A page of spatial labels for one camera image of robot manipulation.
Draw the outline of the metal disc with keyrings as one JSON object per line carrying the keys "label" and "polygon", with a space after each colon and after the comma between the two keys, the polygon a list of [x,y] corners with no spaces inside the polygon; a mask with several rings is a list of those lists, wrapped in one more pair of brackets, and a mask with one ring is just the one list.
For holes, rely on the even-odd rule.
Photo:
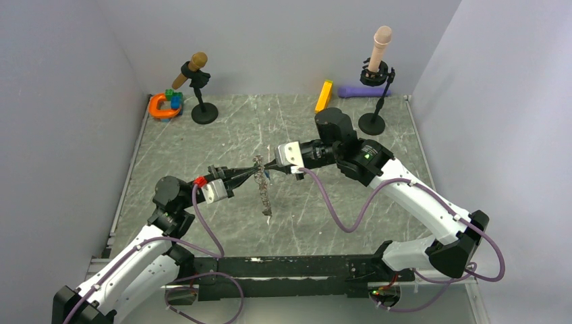
{"label": "metal disc with keyrings", "polygon": [[272,207],[270,204],[270,198],[268,195],[268,176],[266,174],[266,170],[264,168],[264,159],[261,155],[256,155],[253,158],[254,166],[256,167],[256,171],[254,173],[254,180],[258,185],[258,192],[262,201],[263,210],[262,214],[266,217],[272,217]]}

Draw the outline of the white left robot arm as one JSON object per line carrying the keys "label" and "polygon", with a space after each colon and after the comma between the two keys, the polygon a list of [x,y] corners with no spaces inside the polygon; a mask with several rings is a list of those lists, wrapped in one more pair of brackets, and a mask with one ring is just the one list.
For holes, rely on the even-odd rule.
{"label": "white left robot arm", "polygon": [[235,188],[259,171],[257,165],[214,167],[191,182],[161,178],[155,209],[136,237],[107,265],[76,288],[63,286],[53,298],[52,323],[118,323],[147,293],[194,274],[196,250],[214,259],[223,245],[200,213],[200,203],[231,198]]}

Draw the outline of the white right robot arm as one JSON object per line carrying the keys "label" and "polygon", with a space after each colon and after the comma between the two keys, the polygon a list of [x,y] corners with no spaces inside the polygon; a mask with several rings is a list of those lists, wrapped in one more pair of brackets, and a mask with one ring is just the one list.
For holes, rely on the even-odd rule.
{"label": "white right robot arm", "polygon": [[425,225],[431,233],[427,238],[382,244],[372,262],[378,279],[386,281],[398,271],[418,267],[431,267],[455,279],[465,275],[488,225],[487,214],[469,213],[445,200],[409,172],[389,149],[375,140],[359,138],[342,110],[325,109],[314,121],[318,139],[279,145],[275,159],[265,168],[316,178],[313,169],[336,165],[345,177],[373,190],[368,204],[383,193]]}

